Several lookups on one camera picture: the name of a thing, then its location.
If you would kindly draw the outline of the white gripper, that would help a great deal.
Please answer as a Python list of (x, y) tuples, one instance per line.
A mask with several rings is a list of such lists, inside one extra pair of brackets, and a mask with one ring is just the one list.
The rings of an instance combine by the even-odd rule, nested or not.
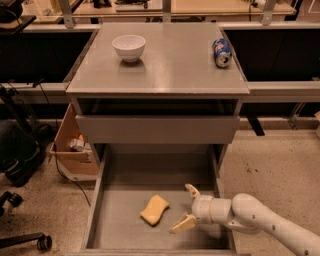
[(192, 203), (192, 214), (184, 213), (182, 217), (169, 228), (171, 234), (178, 234), (190, 230), (196, 224), (212, 224), (210, 206), (213, 197), (210, 195), (200, 195), (200, 192), (192, 184), (185, 185), (189, 192)]

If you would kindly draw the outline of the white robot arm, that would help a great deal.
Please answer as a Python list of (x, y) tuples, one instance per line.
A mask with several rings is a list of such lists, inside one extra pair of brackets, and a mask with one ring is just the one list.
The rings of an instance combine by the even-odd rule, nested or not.
[(315, 233), (279, 216), (255, 197), (239, 193), (232, 199), (202, 195), (193, 185), (186, 184), (192, 198), (190, 214), (171, 226), (169, 232), (177, 234), (198, 224), (219, 224), (230, 230), (268, 233), (296, 256), (320, 256), (320, 237)]

